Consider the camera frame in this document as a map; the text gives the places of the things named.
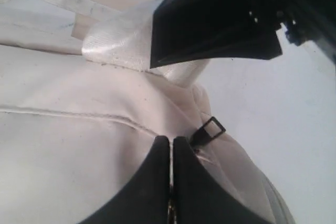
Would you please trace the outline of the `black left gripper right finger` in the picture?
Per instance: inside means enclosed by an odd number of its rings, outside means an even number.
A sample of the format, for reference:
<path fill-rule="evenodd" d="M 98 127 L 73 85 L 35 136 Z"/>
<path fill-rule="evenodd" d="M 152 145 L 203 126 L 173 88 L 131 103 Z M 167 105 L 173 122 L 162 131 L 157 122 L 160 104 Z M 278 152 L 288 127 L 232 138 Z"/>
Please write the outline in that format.
<path fill-rule="evenodd" d="M 173 185 L 177 223 L 268 223 L 221 188 L 184 137 L 173 141 Z"/>

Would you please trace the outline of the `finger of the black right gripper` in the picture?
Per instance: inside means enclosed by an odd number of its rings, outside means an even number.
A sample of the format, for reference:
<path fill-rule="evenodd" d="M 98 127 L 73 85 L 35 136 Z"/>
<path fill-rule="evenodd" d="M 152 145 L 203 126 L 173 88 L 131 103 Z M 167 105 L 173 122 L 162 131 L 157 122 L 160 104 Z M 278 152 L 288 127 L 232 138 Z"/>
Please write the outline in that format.
<path fill-rule="evenodd" d="M 163 0 L 153 14 L 151 68 L 281 55 L 278 0 Z"/>

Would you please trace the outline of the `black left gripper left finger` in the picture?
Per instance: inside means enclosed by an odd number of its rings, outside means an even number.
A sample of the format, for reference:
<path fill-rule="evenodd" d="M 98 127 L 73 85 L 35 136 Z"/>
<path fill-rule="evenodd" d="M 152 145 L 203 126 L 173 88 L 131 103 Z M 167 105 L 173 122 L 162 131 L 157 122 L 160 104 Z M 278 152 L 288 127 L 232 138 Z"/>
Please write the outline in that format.
<path fill-rule="evenodd" d="M 170 198 L 170 143 L 155 138 L 129 182 L 84 223 L 167 223 Z"/>

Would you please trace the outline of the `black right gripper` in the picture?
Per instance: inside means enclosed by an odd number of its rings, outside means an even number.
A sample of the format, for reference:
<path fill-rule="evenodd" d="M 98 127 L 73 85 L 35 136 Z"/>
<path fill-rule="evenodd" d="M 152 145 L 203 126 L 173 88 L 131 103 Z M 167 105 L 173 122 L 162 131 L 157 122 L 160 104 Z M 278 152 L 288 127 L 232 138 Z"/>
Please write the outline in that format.
<path fill-rule="evenodd" d="M 335 62 L 335 0 L 246 0 L 249 15 L 263 28 L 285 27 L 290 44 L 313 41 Z"/>

